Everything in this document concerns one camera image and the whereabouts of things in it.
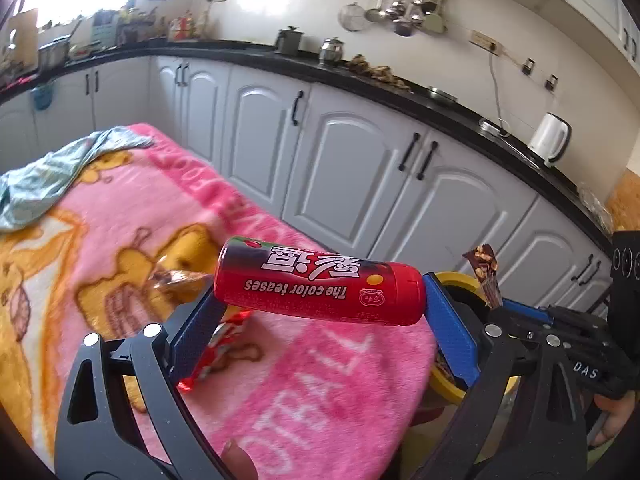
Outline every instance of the electrical outlet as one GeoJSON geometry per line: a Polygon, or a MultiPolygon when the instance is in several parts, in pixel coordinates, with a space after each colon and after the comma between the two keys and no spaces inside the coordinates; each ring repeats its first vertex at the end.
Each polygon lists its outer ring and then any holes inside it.
{"type": "Polygon", "coordinates": [[[485,36],[484,34],[482,34],[482,32],[478,32],[477,30],[474,30],[471,33],[471,39],[469,41],[474,45],[479,46],[480,48],[484,48],[489,52],[493,52],[496,56],[501,56],[504,51],[504,47],[501,43],[495,41],[494,38],[485,36]],[[495,45],[495,48],[493,50],[491,50],[492,44],[495,45]]]}

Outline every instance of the light blue cloth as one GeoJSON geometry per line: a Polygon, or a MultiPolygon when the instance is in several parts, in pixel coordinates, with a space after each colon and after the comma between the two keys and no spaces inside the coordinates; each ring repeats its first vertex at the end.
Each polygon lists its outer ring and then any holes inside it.
{"type": "Polygon", "coordinates": [[[93,132],[0,176],[0,233],[19,231],[53,207],[82,169],[99,156],[154,143],[124,126],[93,132]]]}

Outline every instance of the brown snack package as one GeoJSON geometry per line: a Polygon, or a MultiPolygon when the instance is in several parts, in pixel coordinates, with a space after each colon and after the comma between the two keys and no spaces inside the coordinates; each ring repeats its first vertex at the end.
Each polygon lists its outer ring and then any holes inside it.
{"type": "Polygon", "coordinates": [[[502,294],[500,293],[496,276],[498,261],[495,259],[495,253],[491,245],[480,245],[474,250],[463,254],[463,256],[471,264],[489,307],[498,308],[502,306],[502,294]]]}

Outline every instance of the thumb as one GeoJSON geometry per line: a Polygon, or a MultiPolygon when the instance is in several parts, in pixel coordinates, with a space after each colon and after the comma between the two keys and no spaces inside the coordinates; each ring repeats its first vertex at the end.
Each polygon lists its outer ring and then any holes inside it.
{"type": "Polygon", "coordinates": [[[252,462],[247,452],[238,446],[235,439],[232,438],[225,444],[220,458],[236,479],[258,480],[258,472],[255,469],[254,462],[252,462]]]}

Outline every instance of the yellow cartoon character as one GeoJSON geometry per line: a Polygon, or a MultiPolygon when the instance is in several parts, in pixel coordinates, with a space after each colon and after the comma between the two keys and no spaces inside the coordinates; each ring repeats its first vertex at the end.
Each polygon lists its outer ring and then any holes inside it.
{"type": "MultiPolygon", "coordinates": [[[[165,270],[213,272],[220,247],[211,240],[206,226],[180,229],[152,255],[141,248],[150,234],[148,228],[137,229],[133,243],[116,254],[116,272],[76,291],[76,303],[87,323],[107,340],[134,335],[152,320],[163,322],[177,304],[194,300],[197,292],[191,288],[167,293],[150,284],[158,261],[162,260],[165,270]]],[[[135,378],[126,377],[125,382],[129,399],[143,411],[135,378]]]]}
{"type": "Polygon", "coordinates": [[[75,185],[83,182],[84,184],[95,184],[99,180],[110,183],[113,179],[111,176],[102,176],[101,172],[105,170],[113,170],[129,164],[133,160],[130,152],[113,152],[105,153],[96,158],[91,164],[88,164],[82,170],[82,173],[76,178],[75,185]]]}
{"type": "Polygon", "coordinates": [[[24,282],[48,267],[69,243],[63,232],[38,248],[16,248],[39,240],[43,231],[31,226],[0,237],[0,404],[27,443],[32,439],[33,397],[27,360],[22,350],[31,319],[31,301],[24,282]]]}

